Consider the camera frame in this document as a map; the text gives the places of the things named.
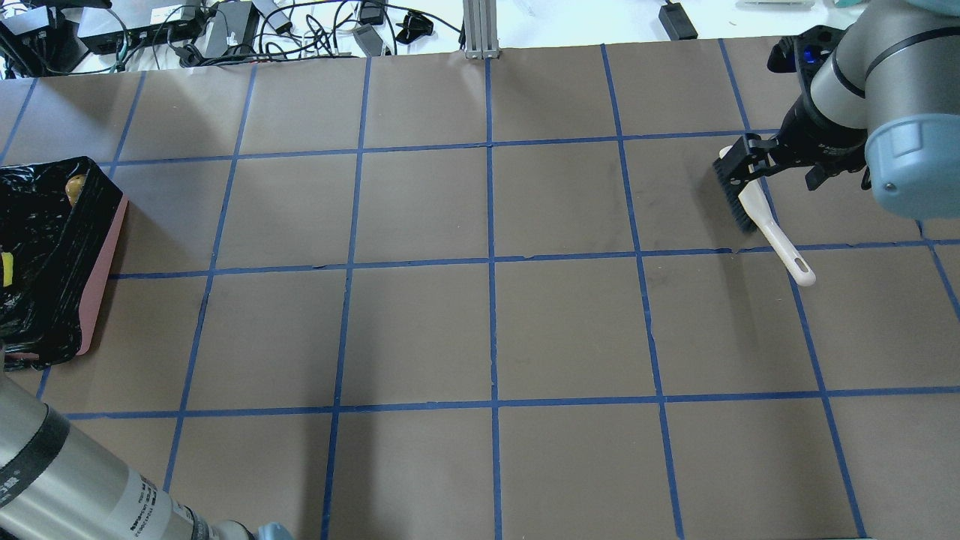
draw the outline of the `gray robot arm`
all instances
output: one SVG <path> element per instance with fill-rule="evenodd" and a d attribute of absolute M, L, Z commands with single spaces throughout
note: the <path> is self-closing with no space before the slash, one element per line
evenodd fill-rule
<path fill-rule="evenodd" d="M 869 165 L 884 208 L 960 217 L 960 0 L 873 0 L 845 34 L 783 40 L 768 67 L 797 71 L 803 91 L 776 135 L 745 134 L 714 163 L 732 204 L 786 168 L 811 167 L 813 190 Z"/>

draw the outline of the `black plastic bag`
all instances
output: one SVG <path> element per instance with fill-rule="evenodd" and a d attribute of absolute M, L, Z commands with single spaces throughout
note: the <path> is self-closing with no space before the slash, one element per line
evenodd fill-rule
<path fill-rule="evenodd" d="M 65 188 L 81 176 L 74 205 Z M 4 371 L 80 350 L 81 296 L 122 199 L 90 158 L 0 167 L 0 244 L 13 254 L 13 283 L 0 290 Z"/>

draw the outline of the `white floor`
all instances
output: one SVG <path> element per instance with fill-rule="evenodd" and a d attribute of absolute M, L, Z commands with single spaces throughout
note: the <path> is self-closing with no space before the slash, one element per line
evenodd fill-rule
<path fill-rule="evenodd" d="M 279 0 L 279 6 L 289 6 L 294 0 Z M 657 19 L 662 0 L 498 0 L 497 32 L 501 47 L 559 47 L 565 45 L 591 45 L 598 43 L 621 43 L 630 41 L 668 40 L 666 32 Z M 751 37 L 795 35 L 818 24 L 846 28 L 863 12 L 863 6 L 838 9 L 834 0 L 812 0 L 812 6 L 786 4 L 746 4 L 742 0 L 683 0 L 690 20 L 700 37 Z M 339 2 L 328 5 L 302 7 L 293 10 L 294 33 L 307 31 L 306 16 L 313 14 L 325 26 L 333 21 Z M 463 2 L 460 0 L 399 0 L 397 5 L 431 12 L 459 27 L 463 19 Z M 346 10 L 341 12 L 344 18 Z M 403 11 L 390 10 L 396 24 Z M 386 42 L 390 32 L 385 26 L 378 29 Z M 294 48 L 290 41 L 273 38 L 287 49 Z M 340 51 L 349 51 L 363 56 L 349 35 L 338 37 Z M 177 67 L 178 59 L 166 47 L 160 49 L 161 67 Z M 422 37 L 413 44 L 400 45 L 398 53 L 426 54 L 455 51 L 458 48 L 457 33 L 442 24 L 436 24 L 433 36 Z M 77 71 L 87 71 L 109 66 L 112 56 L 90 55 Z M 152 53 L 137 53 L 130 70 L 156 69 Z"/>

